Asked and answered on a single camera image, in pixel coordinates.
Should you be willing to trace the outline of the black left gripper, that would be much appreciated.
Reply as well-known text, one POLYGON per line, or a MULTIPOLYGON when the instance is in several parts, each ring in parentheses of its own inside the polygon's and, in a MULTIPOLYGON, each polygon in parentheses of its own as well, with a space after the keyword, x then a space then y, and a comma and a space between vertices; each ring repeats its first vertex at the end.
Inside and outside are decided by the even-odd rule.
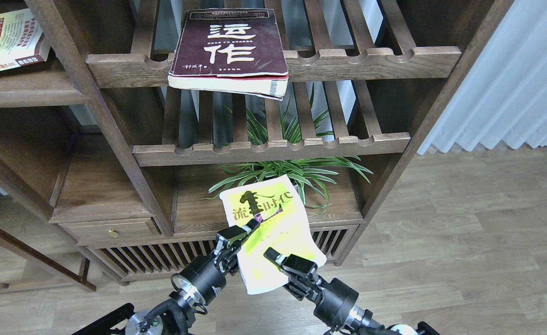
POLYGON ((233 225, 216 233, 215 263, 210 256, 198 256, 185 269, 171 276, 175 292, 188 305, 209 305, 226 286, 226 275, 235 275, 237 253, 261 225, 255 218, 243 226, 233 225))

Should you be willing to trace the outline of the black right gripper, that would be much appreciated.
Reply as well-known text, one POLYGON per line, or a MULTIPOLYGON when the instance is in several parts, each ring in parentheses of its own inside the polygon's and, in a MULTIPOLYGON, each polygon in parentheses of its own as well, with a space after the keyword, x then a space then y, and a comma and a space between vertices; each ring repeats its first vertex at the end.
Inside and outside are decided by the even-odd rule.
POLYGON ((354 332, 371 326, 371 311, 356 305, 360 293, 337 278, 329 283, 319 279, 313 261, 294 254, 284 256, 271 247, 264 257, 289 278, 295 278, 284 288, 299 301, 306 298, 315 303, 313 314, 330 327, 327 333, 342 329, 354 332))

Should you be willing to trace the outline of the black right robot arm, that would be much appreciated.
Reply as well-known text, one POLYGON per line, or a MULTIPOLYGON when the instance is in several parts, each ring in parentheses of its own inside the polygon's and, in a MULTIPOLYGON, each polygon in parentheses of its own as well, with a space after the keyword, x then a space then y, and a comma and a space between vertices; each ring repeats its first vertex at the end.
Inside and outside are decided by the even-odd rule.
POLYGON ((385 327, 372 318, 372 312, 356 305, 358 292, 341 280, 334 278, 326 282, 316 273, 313 261, 290 254, 284 256, 273 248, 267 248, 264 257, 276 264, 288 276, 284 288, 301 301, 307 298, 316 307, 313 314, 330 327, 330 335, 336 331, 348 335, 437 335, 438 332, 426 322, 419 322, 416 328, 406 324, 385 327))

